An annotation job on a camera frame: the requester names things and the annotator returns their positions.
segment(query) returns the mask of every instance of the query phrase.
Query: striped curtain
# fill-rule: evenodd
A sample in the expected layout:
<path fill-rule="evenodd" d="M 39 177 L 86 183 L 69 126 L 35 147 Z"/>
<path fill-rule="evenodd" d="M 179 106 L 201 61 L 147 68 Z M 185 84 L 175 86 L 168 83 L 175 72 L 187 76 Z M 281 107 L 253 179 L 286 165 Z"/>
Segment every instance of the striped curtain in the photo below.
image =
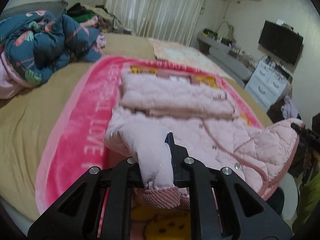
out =
<path fill-rule="evenodd" d="M 107 0 L 106 8 L 137 36 L 189 45 L 204 0 Z"/>

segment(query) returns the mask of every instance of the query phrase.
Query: black tv screen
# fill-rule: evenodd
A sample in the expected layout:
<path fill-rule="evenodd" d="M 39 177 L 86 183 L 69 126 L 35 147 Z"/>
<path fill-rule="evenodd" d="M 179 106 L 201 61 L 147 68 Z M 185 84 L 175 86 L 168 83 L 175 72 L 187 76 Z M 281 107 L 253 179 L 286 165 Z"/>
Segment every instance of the black tv screen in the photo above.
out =
<path fill-rule="evenodd" d="M 270 50 L 285 61 L 295 64 L 302 48 L 303 37 L 293 31 L 266 21 L 259 39 Z"/>

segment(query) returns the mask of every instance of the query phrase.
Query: mattress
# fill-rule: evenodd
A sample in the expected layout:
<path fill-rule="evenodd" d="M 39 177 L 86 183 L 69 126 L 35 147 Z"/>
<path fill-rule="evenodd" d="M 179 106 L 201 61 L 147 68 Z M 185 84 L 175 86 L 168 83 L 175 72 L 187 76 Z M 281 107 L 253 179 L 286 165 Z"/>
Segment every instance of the mattress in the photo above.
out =
<path fill-rule="evenodd" d="M 145 38 L 106 34 L 103 55 L 154 59 Z M 71 63 L 32 91 L 24 90 L 11 100 L 0 100 L 0 195 L 22 215 L 39 217 L 35 201 L 35 180 L 47 138 L 75 85 L 91 63 Z M 272 122 L 264 111 L 233 80 L 228 82 L 255 112 L 264 126 Z"/>

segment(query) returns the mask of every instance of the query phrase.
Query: metal screw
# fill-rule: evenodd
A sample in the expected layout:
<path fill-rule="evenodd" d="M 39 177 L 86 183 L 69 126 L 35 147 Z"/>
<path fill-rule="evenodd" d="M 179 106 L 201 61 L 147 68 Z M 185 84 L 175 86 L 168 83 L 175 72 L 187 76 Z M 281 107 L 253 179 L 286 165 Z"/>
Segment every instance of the metal screw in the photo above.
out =
<path fill-rule="evenodd" d="M 187 164 L 192 164 L 192 163 L 195 162 L 195 160 L 192 159 L 191 157 L 187 157 L 187 158 L 184 159 L 184 162 L 187 163 Z"/>
<path fill-rule="evenodd" d="M 127 159 L 127 162 L 129 164 L 134 164 L 134 163 L 136 163 L 136 160 L 133 157 L 131 157 L 131 158 Z"/>
<path fill-rule="evenodd" d="M 90 174 L 97 174 L 99 172 L 99 168 L 98 167 L 92 167 L 89 170 Z"/>
<path fill-rule="evenodd" d="M 224 168 L 222 169 L 222 172 L 223 172 L 224 174 L 226 174 L 226 175 L 230 175 L 230 174 L 232 173 L 232 170 L 231 170 L 230 168 L 228 168 L 228 167 L 224 167 Z"/>

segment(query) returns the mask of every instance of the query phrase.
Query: blue comforter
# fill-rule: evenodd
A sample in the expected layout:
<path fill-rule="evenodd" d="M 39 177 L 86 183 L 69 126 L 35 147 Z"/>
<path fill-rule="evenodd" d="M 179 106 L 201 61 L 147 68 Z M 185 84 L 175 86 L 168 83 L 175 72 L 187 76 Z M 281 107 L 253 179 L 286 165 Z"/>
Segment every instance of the blue comforter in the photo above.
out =
<path fill-rule="evenodd" d="M 24 80 L 39 86 L 71 59 L 98 60 L 98 35 L 99 30 L 82 27 L 66 14 L 28 12 L 0 22 L 0 52 Z"/>

